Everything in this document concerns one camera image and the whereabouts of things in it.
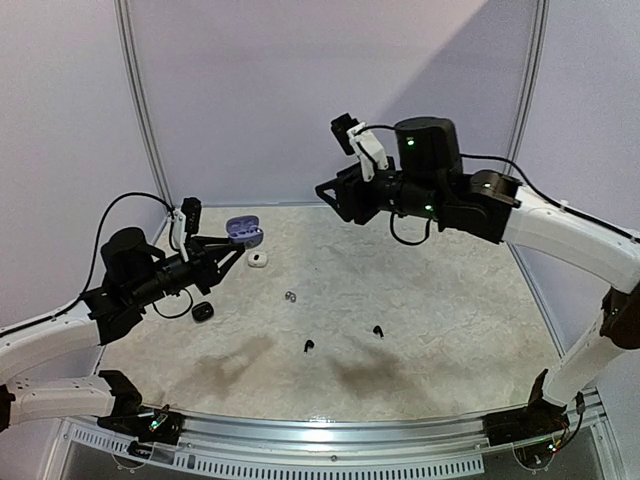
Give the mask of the blue grey charging case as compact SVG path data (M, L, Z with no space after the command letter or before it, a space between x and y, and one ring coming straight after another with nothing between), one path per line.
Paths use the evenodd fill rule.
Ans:
M242 244L246 249L259 246L264 240L264 231L256 215L242 215L230 218L225 225L227 236L232 244Z

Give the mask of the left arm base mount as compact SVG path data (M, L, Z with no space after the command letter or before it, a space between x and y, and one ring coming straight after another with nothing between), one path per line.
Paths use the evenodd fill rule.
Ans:
M140 443L177 445L186 417L168 405L148 407L140 402L117 400L112 412L97 419L103 429L128 435Z

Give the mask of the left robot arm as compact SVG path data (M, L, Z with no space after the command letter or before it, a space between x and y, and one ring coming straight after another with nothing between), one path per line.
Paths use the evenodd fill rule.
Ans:
M140 392L117 370L85 378L36 383L22 373L64 354L106 346L128 335L146 309L191 286L207 295L245 252L228 237L199 235L201 203L184 199L172 211L175 254L148 243L139 227L114 233L94 246L105 275L66 306L1 330L1 427L72 416L94 416L105 428L139 438L170 428L168 408L143 405Z

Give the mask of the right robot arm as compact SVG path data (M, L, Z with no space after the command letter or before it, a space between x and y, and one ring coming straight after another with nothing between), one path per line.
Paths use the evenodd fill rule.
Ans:
M377 125L343 114L331 131L352 166L315 192L345 222L364 225L379 212L417 217L494 244L545 253L606 281L601 312L569 352L534 383L517 427L537 436L614 359L639 347L639 236L542 193L520 174L463 170L454 123L423 116L391 126L399 158L385 152Z

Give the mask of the black earbud charging case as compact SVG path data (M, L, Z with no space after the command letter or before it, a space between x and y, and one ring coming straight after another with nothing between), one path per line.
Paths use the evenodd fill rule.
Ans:
M195 323L204 323L212 319L215 315L214 307L209 302L201 302L194 305L191 309L191 316Z

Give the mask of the white earbud charging case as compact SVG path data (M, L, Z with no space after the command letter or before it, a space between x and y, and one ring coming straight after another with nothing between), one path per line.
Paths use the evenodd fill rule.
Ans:
M268 262L269 257L264 252L253 252L247 256L247 264L250 268L264 268Z

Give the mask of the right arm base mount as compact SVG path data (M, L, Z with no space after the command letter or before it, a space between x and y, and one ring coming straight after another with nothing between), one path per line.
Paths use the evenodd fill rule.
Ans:
M482 417L483 432L491 446L549 435L563 430L568 424L566 407L545 400Z

